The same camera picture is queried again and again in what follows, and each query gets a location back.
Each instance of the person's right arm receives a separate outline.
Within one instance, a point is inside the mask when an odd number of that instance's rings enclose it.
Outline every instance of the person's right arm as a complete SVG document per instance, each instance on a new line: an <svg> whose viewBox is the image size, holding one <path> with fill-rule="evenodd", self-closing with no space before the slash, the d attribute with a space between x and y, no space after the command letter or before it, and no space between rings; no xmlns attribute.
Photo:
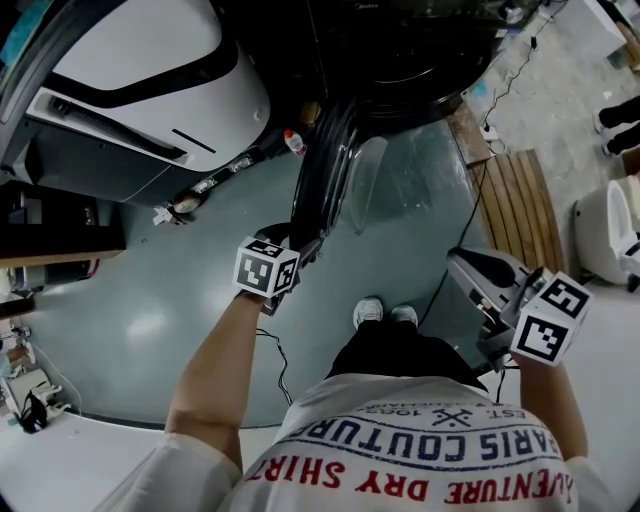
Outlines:
<svg viewBox="0 0 640 512"><path fill-rule="evenodd" d="M587 433L564 364L548 366L517 354L513 359L520 367L522 408L547 426L564 460L586 457Z"/></svg>

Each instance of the black pants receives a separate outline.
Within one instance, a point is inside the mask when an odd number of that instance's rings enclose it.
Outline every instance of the black pants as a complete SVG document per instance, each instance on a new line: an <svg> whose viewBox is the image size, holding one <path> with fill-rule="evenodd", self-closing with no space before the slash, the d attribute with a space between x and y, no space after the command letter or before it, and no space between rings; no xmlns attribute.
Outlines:
<svg viewBox="0 0 640 512"><path fill-rule="evenodd" d="M449 377L487 390L453 347L439 338L420 335L411 322L362 322L336 357L327 378L343 373Z"/></svg>
<svg viewBox="0 0 640 512"><path fill-rule="evenodd" d="M617 107L605 108L600 111L600 122L606 128L614 128L623 123L631 124L638 121L640 121L640 96ZM616 135L609 141L607 148L614 155L619 155L625 149L631 149L638 145L640 145L640 124Z"/></svg>

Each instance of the green floor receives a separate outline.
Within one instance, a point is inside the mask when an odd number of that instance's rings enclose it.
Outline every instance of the green floor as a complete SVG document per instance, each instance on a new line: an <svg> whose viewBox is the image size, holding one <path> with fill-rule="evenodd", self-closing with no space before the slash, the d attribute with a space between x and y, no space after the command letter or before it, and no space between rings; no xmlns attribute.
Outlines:
<svg viewBox="0 0 640 512"><path fill-rule="evenodd" d="M164 421L180 372L236 293L238 245L289 219L300 162L287 155L239 173L188 226L154 227L153 211L122 208L127 251L103 262L93 279L38 297L38 311L24 323L78 388L84 412ZM277 315L260 322L282 341L294 398L329 371L353 334L360 298L377 295L388 308L411 303L421 315L473 208L465 173L445 122L390 139L366 231L356 236L342 215L322 257L303 271ZM486 245L478 220L466 245ZM423 332L457 346L475 366L482 361L475 349L480 316L447 282ZM274 343L259 339L247 426L282 420L281 365Z"/></svg>

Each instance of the shirt sleeve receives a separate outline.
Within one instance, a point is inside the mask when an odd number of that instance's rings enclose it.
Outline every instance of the shirt sleeve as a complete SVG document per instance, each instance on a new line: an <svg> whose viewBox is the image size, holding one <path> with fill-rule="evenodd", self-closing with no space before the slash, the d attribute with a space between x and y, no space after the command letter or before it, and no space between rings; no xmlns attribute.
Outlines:
<svg viewBox="0 0 640 512"><path fill-rule="evenodd" d="M241 476L233 462L208 444L167 434L116 510L212 512Z"/></svg>
<svg viewBox="0 0 640 512"><path fill-rule="evenodd" d="M584 457L566 461L578 490L579 512L602 512L620 510L609 489Z"/></svg>

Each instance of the white toilet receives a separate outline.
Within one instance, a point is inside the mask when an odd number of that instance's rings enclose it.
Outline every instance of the white toilet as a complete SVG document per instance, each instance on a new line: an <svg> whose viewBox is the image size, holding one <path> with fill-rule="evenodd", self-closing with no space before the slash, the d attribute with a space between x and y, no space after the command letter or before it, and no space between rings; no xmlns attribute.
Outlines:
<svg viewBox="0 0 640 512"><path fill-rule="evenodd" d="M640 276L640 242L625 193L616 181L575 206L576 244L581 265L613 284Z"/></svg>

